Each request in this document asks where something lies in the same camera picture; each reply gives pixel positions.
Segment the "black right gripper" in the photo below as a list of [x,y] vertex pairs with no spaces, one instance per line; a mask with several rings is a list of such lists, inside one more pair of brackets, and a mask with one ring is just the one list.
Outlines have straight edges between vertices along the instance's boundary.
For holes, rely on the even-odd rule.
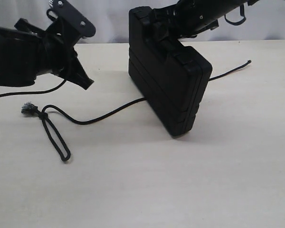
[[210,16],[207,2],[177,2],[152,9],[153,36],[157,41],[167,37],[195,38],[206,30],[219,27],[218,19]]

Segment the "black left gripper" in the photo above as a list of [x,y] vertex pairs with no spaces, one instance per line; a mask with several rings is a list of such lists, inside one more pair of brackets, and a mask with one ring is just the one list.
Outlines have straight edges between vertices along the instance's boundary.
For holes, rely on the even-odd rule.
[[92,84],[83,69],[74,45],[83,37],[95,35],[95,27],[87,18],[51,18],[51,24],[42,30],[19,19],[15,28],[40,39],[37,75],[51,73],[87,90]]

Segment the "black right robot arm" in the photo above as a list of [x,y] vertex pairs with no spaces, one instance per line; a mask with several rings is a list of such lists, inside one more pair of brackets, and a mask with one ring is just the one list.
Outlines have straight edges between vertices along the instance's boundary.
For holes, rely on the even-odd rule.
[[[153,9],[149,14],[152,24],[161,23],[169,34],[177,38],[195,38],[206,30],[219,27],[218,19],[224,17],[225,21],[233,26],[243,24],[246,0],[180,0],[174,5],[160,9]],[[239,21],[230,21],[226,15],[239,8]]]

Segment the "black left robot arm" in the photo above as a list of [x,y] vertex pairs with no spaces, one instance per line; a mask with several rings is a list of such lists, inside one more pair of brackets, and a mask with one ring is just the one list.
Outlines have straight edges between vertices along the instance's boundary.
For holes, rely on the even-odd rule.
[[0,86],[26,87],[53,74],[87,90],[92,84],[74,45],[81,34],[58,17],[43,30],[20,18],[14,29],[0,27]]

